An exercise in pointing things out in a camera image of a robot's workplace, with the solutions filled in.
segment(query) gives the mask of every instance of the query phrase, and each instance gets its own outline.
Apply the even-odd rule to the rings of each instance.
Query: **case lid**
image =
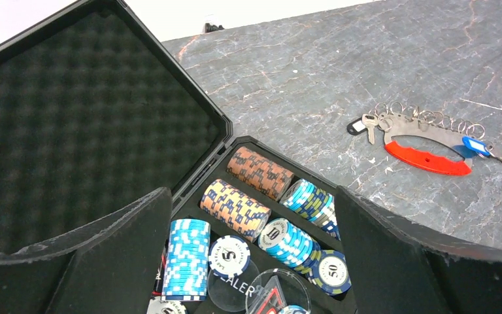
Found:
[[[176,196],[231,135],[124,3],[77,1],[0,46],[0,252]]]

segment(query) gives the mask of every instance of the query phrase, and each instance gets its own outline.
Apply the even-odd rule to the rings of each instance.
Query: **white poker chip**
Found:
[[[179,301],[161,301],[158,298],[151,299],[147,314],[188,314],[188,310]]]
[[[227,235],[212,244],[209,266],[218,277],[233,278],[241,275],[251,261],[251,251],[239,237]]]

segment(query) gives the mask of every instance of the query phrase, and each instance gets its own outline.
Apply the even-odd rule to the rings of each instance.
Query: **black foam insert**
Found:
[[[94,2],[1,54],[2,253],[175,188],[225,135],[166,50]]]
[[[282,167],[293,171],[295,173],[294,181],[298,179],[306,179],[316,186],[327,190],[329,193],[335,196],[336,188],[333,185],[327,184],[326,182],[317,179],[315,176],[312,176],[310,173],[307,173],[307,171],[294,166],[293,162],[279,158],[272,152],[269,152],[267,149],[263,149],[255,145],[254,143],[239,143],[227,150],[227,152],[224,154],[224,159],[209,173],[206,179],[200,184],[199,188],[189,197],[188,201],[174,216],[174,219],[192,217],[205,220],[210,223],[213,232],[223,236],[228,234],[237,236],[238,233],[236,231],[232,230],[223,222],[216,220],[214,217],[210,216],[199,207],[199,202],[201,201],[201,197],[203,196],[203,193],[205,193],[207,187],[214,180],[220,178],[270,208],[272,212],[269,220],[284,217],[288,219],[292,224],[306,231],[306,233],[316,239],[323,249],[334,249],[344,253],[341,242],[339,240],[334,239],[333,237],[322,231],[319,227],[315,226],[313,223],[307,221],[298,214],[295,214],[293,211],[272,200],[261,192],[255,190],[251,186],[248,186],[226,171],[229,159],[231,158],[233,153],[241,146],[246,146],[250,150],[258,152],[262,156],[278,163]],[[272,256],[269,256],[265,251],[261,250],[256,244],[250,243],[249,241],[247,241],[247,243],[250,245],[252,259],[260,271],[265,271],[272,268],[283,268],[285,270],[290,270],[283,263],[279,262]],[[302,282],[307,287],[307,290],[309,291],[310,297],[312,299],[313,313],[354,313],[355,300],[353,288],[351,288],[347,293],[332,297],[328,296],[318,287],[308,282],[304,276],[300,276],[302,278]],[[186,304],[186,307],[192,314],[224,313],[210,301],[201,303],[188,302]]]

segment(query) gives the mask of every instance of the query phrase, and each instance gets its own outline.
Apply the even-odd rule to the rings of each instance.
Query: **red key holder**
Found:
[[[411,166],[439,173],[441,175],[468,175],[472,169],[465,163],[454,162],[442,156],[436,156],[429,152],[416,150],[411,147],[402,147],[396,141],[386,144],[386,150],[393,157],[405,162]]]

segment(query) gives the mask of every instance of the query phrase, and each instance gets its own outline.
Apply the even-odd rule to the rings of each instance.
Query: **marble surface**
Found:
[[[346,125],[400,101],[480,122],[502,149],[502,1],[387,0],[164,45],[234,121],[287,157],[389,210],[502,249],[502,164],[449,177],[391,157]],[[404,138],[436,154],[448,149]]]

